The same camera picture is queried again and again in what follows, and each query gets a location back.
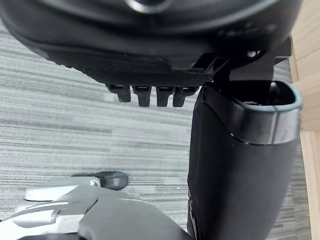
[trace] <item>striped carpet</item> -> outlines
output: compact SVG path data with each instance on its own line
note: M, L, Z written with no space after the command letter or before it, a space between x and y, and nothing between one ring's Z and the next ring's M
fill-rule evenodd
M288 61L275 78L290 81ZM117 96L80 72L22 46L0 23L0 219L11 215L24 188L79 172L121 170L124 192L153 203L183 228L193 105L149 108ZM272 240L309 240L301 148Z

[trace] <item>black plastic bracket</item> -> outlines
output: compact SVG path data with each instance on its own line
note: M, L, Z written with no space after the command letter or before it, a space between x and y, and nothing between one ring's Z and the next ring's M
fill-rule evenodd
M273 80L274 65L291 56L291 38L288 37L282 44L266 52L248 52L248 58L252 61L239 65L238 59L230 64L230 81L236 80Z
M198 89L199 87L197 86L176 87L173 95L173 106L175 108L182 107L185 103L186 97L194 95Z
M118 95L119 102L130 103L131 102L131 91L129 85L105 85L108 90Z
M138 96L139 107L149 107L151 86L132 86L132 89Z
M155 89L156 105L158 107L166 107L168 105L169 96L175 92L176 88L172 86L157 86Z

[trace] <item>wooden panel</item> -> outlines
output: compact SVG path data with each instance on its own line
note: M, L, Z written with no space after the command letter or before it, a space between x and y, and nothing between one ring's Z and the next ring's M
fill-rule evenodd
M320 131L320 75L304 78L294 86L304 101L301 128Z
M296 60L320 48L320 0L303 0L298 19L292 30Z
M292 30L291 75L304 99L300 132L311 236L320 240L320 1L303 0Z
M313 240L320 240L320 132L302 130L300 137L308 192L311 236Z

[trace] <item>gray carpet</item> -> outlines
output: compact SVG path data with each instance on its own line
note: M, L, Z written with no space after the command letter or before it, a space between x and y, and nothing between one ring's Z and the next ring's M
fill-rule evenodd
M289 63L275 78L290 81ZM0 23L0 219L28 185L78 172L121 170L124 192L153 203L183 228L192 110L138 107L89 77L22 46ZM301 148L287 196L268 239L311 239Z

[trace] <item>black plastic housing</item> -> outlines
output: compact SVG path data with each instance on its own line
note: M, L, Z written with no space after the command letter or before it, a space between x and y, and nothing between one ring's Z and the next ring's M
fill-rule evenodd
M188 231L196 240L264 240L290 181L302 107L299 95L280 82L279 95L270 81L268 88L261 82L245 95L240 92L246 81L230 84L237 88L229 86L225 92L205 84L193 111ZM266 110L268 106L274 111ZM287 114L286 122L269 117L281 114ZM288 138L268 142L283 130L290 133Z

